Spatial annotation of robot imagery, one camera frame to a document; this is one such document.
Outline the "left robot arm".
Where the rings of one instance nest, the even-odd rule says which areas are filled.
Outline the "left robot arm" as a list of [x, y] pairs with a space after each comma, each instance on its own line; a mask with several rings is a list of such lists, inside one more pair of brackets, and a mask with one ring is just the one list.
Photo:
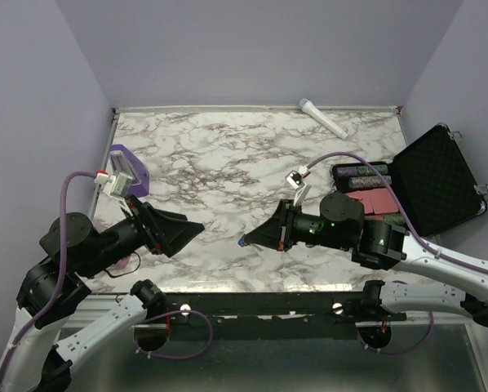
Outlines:
[[91, 293], [84, 283], [121, 259], [146, 247], [172, 257], [204, 229], [187, 216], [126, 198], [124, 220], [100, 232], [80, 212], [62, 214], [39, 241], [47, 254], [25, 275], [16, 298], [16, 318], [0, 359], [0, 391], [64, 391], [84, 358], [118, 332], [153, 323], [169, 307], [165, 294], [149, 279], [106, 315], [66, 340], [60, 331]]

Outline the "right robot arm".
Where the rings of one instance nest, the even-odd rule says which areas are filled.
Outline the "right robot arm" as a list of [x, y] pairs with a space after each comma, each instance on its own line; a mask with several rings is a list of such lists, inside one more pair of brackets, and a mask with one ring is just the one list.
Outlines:
[[429, 278], [428, 284], [372, 282], [358, 300], [369, 320], [382, 314], [425, 311], [458, 314], [488, 327], [488, 260], [430, 243], [408, 229], [367, 220], [363, 205], [335, 192], [320, 202], [318, 215], [283, 199], [263, 224], [244, 234], [242, 247], [287, 252], [294, 245], [349, 251], [351, 260], [370, 270], [395, 270]]

